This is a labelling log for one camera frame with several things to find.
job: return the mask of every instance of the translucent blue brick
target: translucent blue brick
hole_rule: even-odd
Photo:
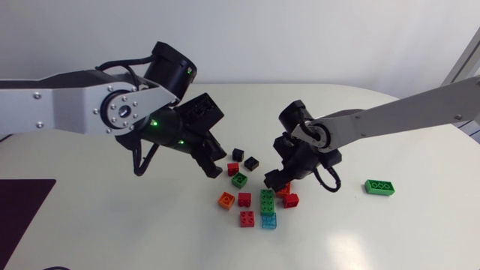
[[[277,227],[277,214],[262,216],[262,228],[273,230]]]

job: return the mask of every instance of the white table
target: white table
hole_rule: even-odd
[[[363,139],[340,149],[342,188],[313,175],[292,183],[297,208],[277,205],[277,229],[261,229],[263,175],[281,168],[273,141],[279,113],[302,99],[313,116],[366,109],[393,97],[340,85],[192,85],[225,113],[212,129],[260,166],[241,190],[253,194],[256,226],[241,228],[226,170],[206,178],[189,156],[160,148],[147,173],[112,137],[58,130],[0,144],[0,178],[57,179],[7,269],[479,269],[480,146],[451,125]],[[326,171],[320,170],[327,178]],[[393,182],[393,196],[366,194],[366,179]]]

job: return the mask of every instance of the lego brick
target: lego brick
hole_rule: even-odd
[[[378,194],[390,196],[395,192],[393,184],[389,181],[367,180],[365,190],[369,194]]]
[[[299,204],[299,196],[295,193],[291,193],[286,195],[283,198],[283,207],[284,208],[292,208],[296,207]]]
[[[255,227],[255,214],[253,211],[240,212],[240,227]]]
[[[276,194],[277,194],[277,197],[279,198],[283,198],[285,197],[286,195],[290,194],[290,183],[291,182],[288,182],[285,184],[285,187],[282,188],[280,191],[278,191]]]
[[[249,157],[243,164],[247,169],[253,171],[258,167],[259,162],[254,157]]]
[[[240,172],[237,172],[233,177],[232,177],[232,184],[236,186],[237,188],[243,188],[245,184],[247,184],[247,176],[241,174]]]
[[[238,206],[250,207],[252,203],[252,193],[238,193]]]
[[[233,202],[235,202],[235,196],[227,192],[223,192],[222,196],[220,196],[220,199],[218,199],[218,205],[226,210],[230,210],[232,208]]]
[[[260,201],[263,201],[265,199],[270,199],[273,200],[273,190],[261,190],[260,191]]]
[[[242,162],[243,161],[243,150],[240,150],[240,149],[233,149],[233,153],[232,153],[232,159],[234,161],[238,161],[238,162]]]
[[[260,203],[260,214],[263,215],[274,215],[275,214],[275,204],[273,199],[265,199]]]
[[[226,168],[228,169],[228,176],[234,176],[240,171],[238,163],[228,163]]]
[[[277,228],[277,214],[271,216],[262,216],[262,228],[273,230]]]

